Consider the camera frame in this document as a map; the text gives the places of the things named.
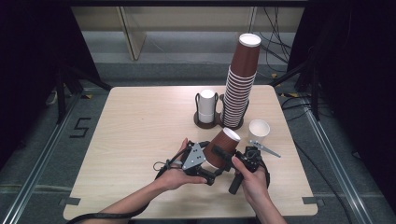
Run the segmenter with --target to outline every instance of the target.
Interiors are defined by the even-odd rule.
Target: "controller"
[[[209,142],[193,143],[189,141],[185,152],[181,156],[181,169],[186,175],[201,176],[206,179],[206,184],[211,186],[215,183],[216,174],[202,168],[201,164],[206,161],[203,152],[203,147],[206,147]]]
[[[235,167],[233,166],[233,162],[231,161],[233,155],[225,152],[221,147],[218,146],[213,147],[213,152],[216,153],[218,156],[220,156],[227,164],[229,164],[231,167],[235,169]],[[256,172],[259,166],[261,165],[265,170],[267,188],[269,187],[270,174],[268,173],[268,169],[265,166],[264,161],[262,160],[261,152],[256,147],[246,147],[244,154],[236,150],[234,155],[242,163],[244,163],[245,167],[247,167],[247,169],[251,173]],[[231,194],[235,194],[238,191],[239,186],[241,185],[243,180],[244,180],[244,176],[241,173],[236,174],[235,178],[233,179],[233,183],[231,183],[231,186],[228,189],[228,191]]]

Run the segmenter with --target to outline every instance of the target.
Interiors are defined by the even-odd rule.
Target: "stack of paper cups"
[[[224,107],[220,114],[220,119],[226,127],[237,127],[245,115],[257,72],[261,42],[262,40],[254,34],[239,36],[227,76]]]

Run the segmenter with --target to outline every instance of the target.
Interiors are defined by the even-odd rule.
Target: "black handle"
[[[235,194],[238,191],[239,186],[241,186],[242,180],[244,180],[244,176],[242,174],[235,175],[235,178],[233,179],[233,183],[231,183],[228,192],[230,192],[231,194]]]
[[[199,166],[197,168],[197,173],[198,176],[201,176],[203,178],[206,179],[206,184],[208,186],[212,186],[215,183],[215,178],[216,175],[210,171],[207,171],[206,169],[202,168],[201,166]]]

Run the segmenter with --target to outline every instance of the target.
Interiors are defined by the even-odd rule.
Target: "metal rail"
[[[18,193],[16,199],[14,200],[14,203],[10,206],[6,218],[3,221],[3,224],[14,224],[17,223],[20,219],[22,212],[26,207],[26,204],[28,203],[33,191],[35,190],[35,185],[43,174],[43,171],[46,168],[48,161],[50,160],[52,152],[54,151],[57,143],[59,142],[62,131],[64,130],[67,121],[69,121],[70,115],[80,97],[80,93],[73,95],[70,105],[66,110],[64,119],[60,123],[56,124],[51,136],[49,137],[49,141],[44,146],[43,151],[37,159],[34,168],[32,169],[31,173],[21,187],[21,190]]]
[[[305,104],[309,104],[307,99],[302,100]],[[326,154],[326,157],[332,167],[332,170],[335,173],[335,176],[340,183],[341,189],[346,195],[346,199],[349,202],[350,207],[352,208],[353,213],[355,214],[356,219],[359,223],[373,223],[370,214],[364,204],[361,196],[350,180],[347,171],[345,170],[343,164],[339,160],[337,153],[332,147],[332,143],[327,137],[326,132],[320,124],[320,121],[316,120],[315,116],[311,113],[308,108],[305,109],[306,115],[308,117],[309,122],[311,123],[312,128],[314,129],[315,134]]]

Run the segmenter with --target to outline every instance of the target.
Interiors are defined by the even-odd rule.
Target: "gray bracket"
[[[187,159],[184,161],[183,170],[190,169],[193,166],[199,165],[206,161],[206,157],[204,155],[204,152],[202,151],[202,148],[198,143],[195,143],[194,146],[191,149],[191,152]]]

